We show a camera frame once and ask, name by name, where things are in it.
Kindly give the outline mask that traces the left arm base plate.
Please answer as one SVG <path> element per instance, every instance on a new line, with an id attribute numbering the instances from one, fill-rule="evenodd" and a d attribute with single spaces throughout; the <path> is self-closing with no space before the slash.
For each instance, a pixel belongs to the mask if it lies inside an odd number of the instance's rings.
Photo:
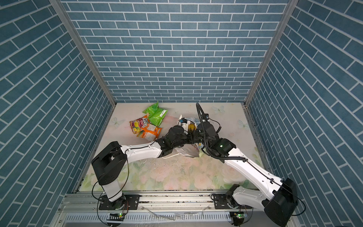
<path id="1" fill-rule="evenodd" d="M 139 205 L 140 195 L 130 194 L 123 195 L 119 199 L 111 202 L 106 195 L 101 197 L 102 203 L 99 205 L 99 210 L 111 211 L 111 210 L 136 210 Z"/>

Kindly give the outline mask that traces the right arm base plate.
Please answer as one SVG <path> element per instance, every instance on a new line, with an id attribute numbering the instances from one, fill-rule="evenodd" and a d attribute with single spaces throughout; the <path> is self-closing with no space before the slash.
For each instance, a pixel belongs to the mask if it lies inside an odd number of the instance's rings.
<path id="1" fill-rule="evenodd" d="M 214 208 L 216 210 L 226 210 L 226 209 L 252 209 L 251 206 L 238 204 L 230 195 L 226 194 L 211 194 L 211 200 L 214 203 Z"/>

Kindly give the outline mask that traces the green Lay's chips bag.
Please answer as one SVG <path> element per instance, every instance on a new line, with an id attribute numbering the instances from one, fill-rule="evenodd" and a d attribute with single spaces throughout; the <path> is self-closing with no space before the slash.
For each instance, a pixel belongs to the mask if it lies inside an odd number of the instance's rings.
<path id="1" fill-rule="evenodd" d="M 160 108 L 159 103 L 155 103 L 143 111 L 148 116 L 150 123 L 154 126 L 159 127 L 165 118 L 168 110 Z"/>

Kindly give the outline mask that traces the Fox's fruits candy bag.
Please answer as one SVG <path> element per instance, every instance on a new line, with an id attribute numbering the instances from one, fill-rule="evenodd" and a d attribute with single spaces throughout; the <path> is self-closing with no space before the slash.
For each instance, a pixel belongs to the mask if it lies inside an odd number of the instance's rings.
<path id="1" fill-rule="evenodd" d="M 155 125 L 146 124 L 141 128 L 141 131 L 137 136 L 153 142 L 159 137 L 161 130 L 162 128 L 159 128 Z"/>
<path id="2" fill-rule="evenodd" d="M 149 124 L 149 119 L 148 119 L 148 116 L 145 115 L 141 118 L 130 121 L 129 123 L 130 123 L 130 127 L 131 127 L 133 134 L 138 134 L 141 132 L 141 130 L 144 126 L 147 126 Z"/>

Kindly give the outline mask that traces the colourful paper gift bag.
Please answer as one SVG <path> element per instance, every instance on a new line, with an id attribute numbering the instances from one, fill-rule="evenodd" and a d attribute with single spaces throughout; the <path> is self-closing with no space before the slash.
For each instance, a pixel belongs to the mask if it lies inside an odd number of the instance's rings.
<path id="1" fill-rule="evenodd" d="M 180 115 L 177 124 L 171 127 L 163 136 L 167 151 L 176 151 L 182 156 L 189 158 L 201 157 L 203 133 L 201 132 L 200 120 L 194 117 L 183 117 Z"/>

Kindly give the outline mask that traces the yellow snack packet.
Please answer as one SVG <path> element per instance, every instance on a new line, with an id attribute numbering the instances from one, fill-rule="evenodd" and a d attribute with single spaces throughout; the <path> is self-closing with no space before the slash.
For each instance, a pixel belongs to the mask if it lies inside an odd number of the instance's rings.
<path id="1" fill-rule="evenodd" d="M 195 124 L 189 124 L 188 125 L 188 133 L 192 133 L 195 130 L 196 130 L 196 125 Z"/>

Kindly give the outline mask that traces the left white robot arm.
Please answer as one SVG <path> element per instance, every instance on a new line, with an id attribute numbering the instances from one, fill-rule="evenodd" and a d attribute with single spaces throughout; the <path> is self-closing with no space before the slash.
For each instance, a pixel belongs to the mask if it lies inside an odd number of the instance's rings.
<path id="1" fill-rule="evenodd" d="M 122 146 L 113 141 L 93 158 L 91 165 L 108 201 L 114 202 L 123 196 L 123 187 L 118 183 L 118 177 L 125 164 L 143 159 L 162 158 L 169 155 L 174 148 L 195 142 L 193 136 L 185 133 L 167 134 L 154 142 L 135 146 Z"/>

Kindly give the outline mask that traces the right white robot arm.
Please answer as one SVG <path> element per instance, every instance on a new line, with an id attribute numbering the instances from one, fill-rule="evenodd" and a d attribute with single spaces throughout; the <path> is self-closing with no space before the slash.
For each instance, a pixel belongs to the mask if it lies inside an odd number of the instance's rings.
<path id="1" fill-rule="evenodd" d="M 290 178 L 283 180 L 249 160 L 230 140 L 220 138 L 210 122 L 202 121 L 198 130 L 203 136 L 202 144 L 212 158 L 235 169 L 258 188 L 255 192 L 233 186 L 229 191 L 232 201 L 262 209 L 275 224 L 286 226 L 299 204 L 296 183 Z"/>

